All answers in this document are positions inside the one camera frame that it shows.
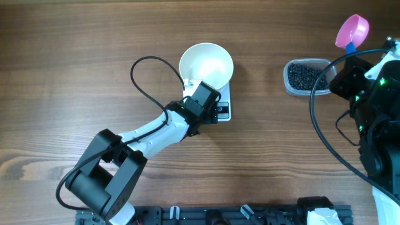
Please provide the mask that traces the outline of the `pink scoop with blue handle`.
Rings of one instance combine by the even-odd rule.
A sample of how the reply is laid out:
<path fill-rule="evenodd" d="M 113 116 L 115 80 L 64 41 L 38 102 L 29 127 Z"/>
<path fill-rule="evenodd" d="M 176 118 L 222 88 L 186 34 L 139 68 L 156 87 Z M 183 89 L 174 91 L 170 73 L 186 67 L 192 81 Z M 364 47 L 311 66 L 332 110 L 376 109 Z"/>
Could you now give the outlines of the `pink scoop with blue handle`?
<path fill-rule="evenodd" d="M 335 45 L 346 51 L 346 54 L 356 52 L 356 49 L 365 41 L 369 32 L 368 21 L 358 14 L 349 17 L 341 26 Z"/>

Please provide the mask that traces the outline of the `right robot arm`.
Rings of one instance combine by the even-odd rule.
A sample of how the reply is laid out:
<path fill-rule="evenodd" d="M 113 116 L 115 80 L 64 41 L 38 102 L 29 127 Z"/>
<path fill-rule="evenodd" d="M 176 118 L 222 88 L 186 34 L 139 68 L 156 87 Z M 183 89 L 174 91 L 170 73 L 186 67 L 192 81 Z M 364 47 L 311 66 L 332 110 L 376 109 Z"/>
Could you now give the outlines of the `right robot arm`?
<path fill-rule="evenodd" d="M 372 189 L 379 224 L 399 224 L 399 61 L 388 61 L 370 80 L 373 65 L 351 57 L 330 82 L 330 91 L 349 101 L 347 112 L 359 133 L 360 161 Z"/>

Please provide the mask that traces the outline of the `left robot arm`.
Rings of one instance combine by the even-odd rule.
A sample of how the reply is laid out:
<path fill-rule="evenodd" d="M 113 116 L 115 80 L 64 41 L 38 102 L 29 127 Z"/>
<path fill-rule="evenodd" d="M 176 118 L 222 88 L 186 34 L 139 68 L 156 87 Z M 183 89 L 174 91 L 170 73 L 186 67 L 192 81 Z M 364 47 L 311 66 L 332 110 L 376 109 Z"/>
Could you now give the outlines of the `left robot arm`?
<path fill-rule="evenodd" d="M 190 96 L 172 101 L 155 120 L 130 132 L 97 133 L 78 163 L 61 181 L 107 224 L 127 224 L 135 214 L 128 199 L 148 159 L 197 135 L 202 124 L 218 121 L 220 93 L 200 82 Z"/>

